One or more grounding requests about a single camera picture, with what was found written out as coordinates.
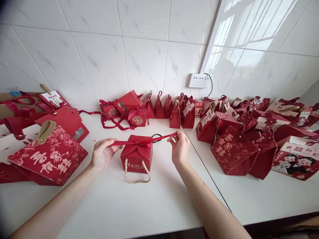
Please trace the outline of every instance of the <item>box handle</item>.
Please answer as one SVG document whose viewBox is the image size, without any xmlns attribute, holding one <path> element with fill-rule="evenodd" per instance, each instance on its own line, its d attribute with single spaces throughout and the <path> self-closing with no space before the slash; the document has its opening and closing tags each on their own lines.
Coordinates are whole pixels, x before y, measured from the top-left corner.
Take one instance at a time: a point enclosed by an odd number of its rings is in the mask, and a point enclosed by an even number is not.
<svg viewBox="0 0 319 239">
<path fill-rule="evenodd" d="M 151 174 L 150 174 L 150 172 L 147 170 L 147 167 L 146 167 L 146 165 L 145 165 L 145 163 L 144 163 L 144 160 L 142 160 L 142 165 L 143 165 L 144 169 L 146 170 L 147 174 L 149 175 L 149 179 L 148 179 L 147 181 L 132 181 L 132 180 L 129 178 L 129 176 L 127 176 L 127 159 L 125 159 L 125 177 L 126 177 L 126 179 L 127 179 L 130 183 L 132 183 L 132 184 L 148 183 L 148 182 L 151 180 Z"/>
</svg>

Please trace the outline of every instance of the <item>red and white gift box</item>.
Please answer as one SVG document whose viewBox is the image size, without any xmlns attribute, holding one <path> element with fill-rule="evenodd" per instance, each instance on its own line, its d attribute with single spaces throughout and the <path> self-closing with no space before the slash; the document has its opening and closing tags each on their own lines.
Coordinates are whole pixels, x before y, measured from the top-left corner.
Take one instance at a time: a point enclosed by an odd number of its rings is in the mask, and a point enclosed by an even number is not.
<svg viewBox="0 0 319 239">
<path fill-rule="evenodd" d="M 272 170 L 299 180 L 307 180 L 319 170 L 319 143 L 290 136 L 277 142 L 280 147 Z"/>
</svg>

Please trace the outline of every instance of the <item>white table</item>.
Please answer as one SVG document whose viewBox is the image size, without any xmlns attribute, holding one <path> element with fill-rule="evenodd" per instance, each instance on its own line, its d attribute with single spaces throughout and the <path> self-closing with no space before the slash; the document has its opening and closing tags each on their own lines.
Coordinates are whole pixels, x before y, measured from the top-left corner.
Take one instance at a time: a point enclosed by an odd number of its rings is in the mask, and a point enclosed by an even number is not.
<svg viewBox="0 0 319 239">
<path fill-rule="evenodd" d="M 129 135 L 167 135 L 176 129 L 167 119 L 151 119 L 150 125 L 135 130 L 103 129 L 99 115 L 81 114 L 89 135 L 81 145 L 89 155 L 72 175 L 72 181 L 89 163 L 95 142 Z M 214 194 L 225 204 L 213 180 L 191 146 L 189 161 Z M 124 175 L 120 152 L 109 167 L 90 185 L 90 189 L 57 238 L 132 238 L 202 226 L 187 190 L 171 161 L 171 145 L 162 140 L 153 146 L 152 180 L 130 184 Z M 132 180 L 147 180 L 147 174 L 128 173 Z M 39 186 L 33 182 L 0 185 L 0 213 L 5 236 L 12 233 L 63 187 Z"/>
<path fill-rule="evenodd" d="M 216 183 L 232 213 L 243 225 L 319 211 L 319 173 L 307 181 L 271 171 L 264 180 L 251 175 L 225 175 L 210 152 L 197 140 L 195 128 L 185 132 Z"/>
</svg>

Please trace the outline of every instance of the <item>power cord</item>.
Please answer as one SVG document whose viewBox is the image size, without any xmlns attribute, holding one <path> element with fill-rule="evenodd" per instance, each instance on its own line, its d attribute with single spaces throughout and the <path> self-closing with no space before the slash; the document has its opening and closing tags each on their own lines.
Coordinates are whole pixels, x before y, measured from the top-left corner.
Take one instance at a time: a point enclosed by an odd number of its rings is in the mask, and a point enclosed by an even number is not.
<svg viewBox="0 0 319 239">
<path fill-rule="evenodd" d="M 209 78 L 210 78 L 210 82 L 212 83 L 212 89 L 211 89 L 211 91 L 210 91 L 210 93 L 209 93 L 209 95 L 207 96 L 207 98 L 210 96 L 210 94 L 212 93 L 212 91 L 213 91 L 213 81 L 212 81 L 212 78 L 210 77 L 210 75 L 208 74 L 208 73 L 204 73 L 204 74 L 206 74 L 206 75 L 208 75 L 209 76 Z"/>
</svg>

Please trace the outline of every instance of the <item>forearm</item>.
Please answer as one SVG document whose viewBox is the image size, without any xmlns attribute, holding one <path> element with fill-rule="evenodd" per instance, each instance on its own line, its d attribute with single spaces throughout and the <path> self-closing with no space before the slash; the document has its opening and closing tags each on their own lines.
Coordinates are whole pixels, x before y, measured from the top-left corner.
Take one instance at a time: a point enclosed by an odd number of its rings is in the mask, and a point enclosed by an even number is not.
<svg viewBox="0 0 319 239">
<path fill-rule="evenodd" d="M 9 238 L 56 238 L 69 216 L 81 202 L 87 186 L 96 174 L 97 171 L 89 165 Z"/>
<path fill-rule="evenodd" d="M 176 165 L 176 169 L 210 238 L 251 238 L 189 163 Z"/>
</svg>

